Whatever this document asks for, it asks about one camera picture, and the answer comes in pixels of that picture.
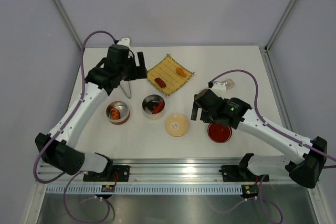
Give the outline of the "metal serving tongs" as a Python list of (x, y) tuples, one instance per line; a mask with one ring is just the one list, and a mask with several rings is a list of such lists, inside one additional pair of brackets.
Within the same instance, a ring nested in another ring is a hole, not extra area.
[(124, 95), (126, 96), (127, 99), (131, 100), (132, 99), (132, 92), (131, 92), (131, 85), (130, 81), (122, 81), (120, 83), (120, 88)]

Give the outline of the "cream round lid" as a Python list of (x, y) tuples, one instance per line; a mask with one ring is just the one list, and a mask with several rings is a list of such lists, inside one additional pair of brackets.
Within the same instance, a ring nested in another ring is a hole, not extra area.
[(189, 120), (181, 114), (173, 114), (165, 121), (165, 130), (173, 137), (181, 137), (190, 129)]

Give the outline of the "red round lid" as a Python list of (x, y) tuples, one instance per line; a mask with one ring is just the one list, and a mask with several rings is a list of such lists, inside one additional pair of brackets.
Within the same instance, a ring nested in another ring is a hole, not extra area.
[(232, 129), (229, 126), (220, 124), (209, 124), (207, 128), (208, 137), (215, 143), (226, 143), (232, 136)]

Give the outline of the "dark red meat slice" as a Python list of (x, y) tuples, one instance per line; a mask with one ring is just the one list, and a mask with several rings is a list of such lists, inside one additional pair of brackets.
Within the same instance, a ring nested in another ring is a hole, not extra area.
[(155, 78), (154, 81), (161, 89), (166, 88), (166, 83), (161, 78)]

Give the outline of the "black sea cucumber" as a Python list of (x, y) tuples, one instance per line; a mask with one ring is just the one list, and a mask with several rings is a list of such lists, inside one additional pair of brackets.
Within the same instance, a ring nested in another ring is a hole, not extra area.
[(146, 113), (152, 114), (152, 111), (155, 106), (157, 106), (159, 102), (152, 100), (152, 101), (145, 101), (143, 104), (144, 110)]

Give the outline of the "red sausage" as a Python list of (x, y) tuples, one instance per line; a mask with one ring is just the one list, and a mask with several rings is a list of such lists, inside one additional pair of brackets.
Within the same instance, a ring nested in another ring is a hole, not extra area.
[(157, 106), (154, 107), (152, 114), (160, 113), (164, 109), (164, 106), (165, 106), (164, 102), (158, 103)]

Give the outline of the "orange spotted food piece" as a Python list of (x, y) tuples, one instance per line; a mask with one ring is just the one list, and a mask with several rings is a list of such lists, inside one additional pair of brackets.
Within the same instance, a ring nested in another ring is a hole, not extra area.
[(110, 113), (112, 120), (119, 120), (121, 118), (120, 111), (117, 108), (113, 108)]

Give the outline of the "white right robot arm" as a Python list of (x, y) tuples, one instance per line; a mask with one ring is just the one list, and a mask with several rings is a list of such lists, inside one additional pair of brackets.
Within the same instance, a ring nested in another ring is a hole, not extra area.
[(262, 119), (257, 111), (239, 98), (223, 99), (211, 89), (194, 96), (191, 119), (201, 120), (248, 133), (282, 153), (258, 156), (247, 153), (235, 166), (222, 166), (223, 180), (252, 182), (262, 176), (288, 176), (298, 185), (315, 188), (326, 163), (327, 142), (321, 137), (311, 140)]

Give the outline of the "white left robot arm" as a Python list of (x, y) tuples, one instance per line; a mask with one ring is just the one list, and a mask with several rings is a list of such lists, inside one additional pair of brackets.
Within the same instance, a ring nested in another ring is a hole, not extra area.
[(93, 172), (100, 180), (109, 180), (113, 176), (112, 160), (102, 154), (76, 150), (78, 140), (97, 108), (122, 81), (145, 78), (143, 52), (134, 54), (128, 46), (111, 45), (106, 57), (82, 77), (82, 91), (60, 122), (49, 133), (36, 136), (37, 159), (63, 174)]

